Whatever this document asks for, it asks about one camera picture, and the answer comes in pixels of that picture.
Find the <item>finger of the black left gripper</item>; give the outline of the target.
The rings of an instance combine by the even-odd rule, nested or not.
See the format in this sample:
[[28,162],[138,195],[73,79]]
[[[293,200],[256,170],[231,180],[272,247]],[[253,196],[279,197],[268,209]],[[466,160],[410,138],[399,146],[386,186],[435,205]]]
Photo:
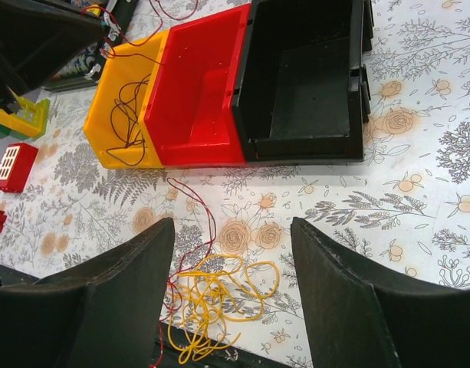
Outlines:
[[0,1],[0,109],[98,41],[101,20],[63,1]]

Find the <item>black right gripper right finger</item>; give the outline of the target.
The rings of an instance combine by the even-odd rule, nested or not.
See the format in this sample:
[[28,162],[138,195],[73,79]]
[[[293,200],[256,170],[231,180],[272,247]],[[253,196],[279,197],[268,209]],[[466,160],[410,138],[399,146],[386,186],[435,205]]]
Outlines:
[[400,274],[302,218],[291,245],[316,367],[470,367],[470,289]]

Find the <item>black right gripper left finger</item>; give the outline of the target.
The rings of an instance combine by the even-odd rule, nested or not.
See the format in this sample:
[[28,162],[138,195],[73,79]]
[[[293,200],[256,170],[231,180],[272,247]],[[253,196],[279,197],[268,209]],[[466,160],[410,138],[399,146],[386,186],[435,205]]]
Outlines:
[[45,278],[0,264],[0,367],[146,367],[173,256],[173,220]]

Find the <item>black poker chip case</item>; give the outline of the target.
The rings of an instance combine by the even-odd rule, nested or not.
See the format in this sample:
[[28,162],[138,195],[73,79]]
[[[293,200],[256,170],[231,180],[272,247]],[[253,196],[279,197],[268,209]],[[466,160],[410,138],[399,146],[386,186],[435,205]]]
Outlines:
[[92,87],[100,79],[107,56],[104,51],[123,43],[121,32],[126,33],[138,1],[65,1],[69,5],[86,8],[102,19],[106,39],[101,38],[73,57],[43,88],[50,92],[62,92]]

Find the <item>yellow toy brick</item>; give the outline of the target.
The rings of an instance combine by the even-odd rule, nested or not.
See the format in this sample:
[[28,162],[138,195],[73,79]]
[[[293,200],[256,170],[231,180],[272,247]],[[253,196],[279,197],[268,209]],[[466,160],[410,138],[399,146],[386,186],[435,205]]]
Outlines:
[[0,124],[10,130],[16,128],[16,119],[12,117],[12,114],[8,114],[3,109],[0,109]]

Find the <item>yellow plastic bin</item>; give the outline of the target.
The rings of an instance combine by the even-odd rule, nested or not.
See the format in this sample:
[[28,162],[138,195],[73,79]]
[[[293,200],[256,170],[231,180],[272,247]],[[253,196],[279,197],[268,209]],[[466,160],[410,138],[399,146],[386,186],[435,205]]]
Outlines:
[[144,117],[168,36],[161,31],[110,52],[84,123],[85,136],[106,169],[163,167]]

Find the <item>red white toy block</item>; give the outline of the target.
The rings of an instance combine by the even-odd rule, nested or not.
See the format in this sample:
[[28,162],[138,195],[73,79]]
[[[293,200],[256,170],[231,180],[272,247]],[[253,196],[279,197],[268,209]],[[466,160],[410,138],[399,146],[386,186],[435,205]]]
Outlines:
[[38,148],[27,143],[10,144],[0,162],[0,191],[23,192],[37,154]]

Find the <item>floral table mat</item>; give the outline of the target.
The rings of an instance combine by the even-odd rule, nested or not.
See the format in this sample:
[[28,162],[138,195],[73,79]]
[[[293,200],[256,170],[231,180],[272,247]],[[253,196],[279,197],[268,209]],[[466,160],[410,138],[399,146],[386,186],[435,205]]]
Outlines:
[[470,1],[374,1],[364,62],[371,113],[362,163],[108,170],[83,125],[93,88],[52,94],[46,134],[23,193],[0,193],[8,215],[0,264],[42,278],[132,238],[162,217],[176,226],[173,267],[200,261],[215,216],[212,270],[242,255],[259,304],[232,290],[209,336],[291,367],[311,367],[290,224],[306,218],[357,253],[413,278],[470,287]]

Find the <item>red plastic bin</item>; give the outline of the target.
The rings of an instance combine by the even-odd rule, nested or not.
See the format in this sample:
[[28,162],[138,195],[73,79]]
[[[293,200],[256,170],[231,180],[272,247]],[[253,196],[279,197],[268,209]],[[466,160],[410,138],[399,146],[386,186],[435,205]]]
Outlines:
[[144,123],[164,166],[245,163],[232,97],[249,5],[170,29]]

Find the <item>black plastic bin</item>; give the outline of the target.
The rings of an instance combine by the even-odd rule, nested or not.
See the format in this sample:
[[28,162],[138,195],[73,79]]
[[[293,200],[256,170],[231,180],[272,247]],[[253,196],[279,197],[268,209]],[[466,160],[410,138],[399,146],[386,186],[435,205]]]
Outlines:
[[358,163],[370,115],[365,0],[253,1],[232,114],[250,163]]

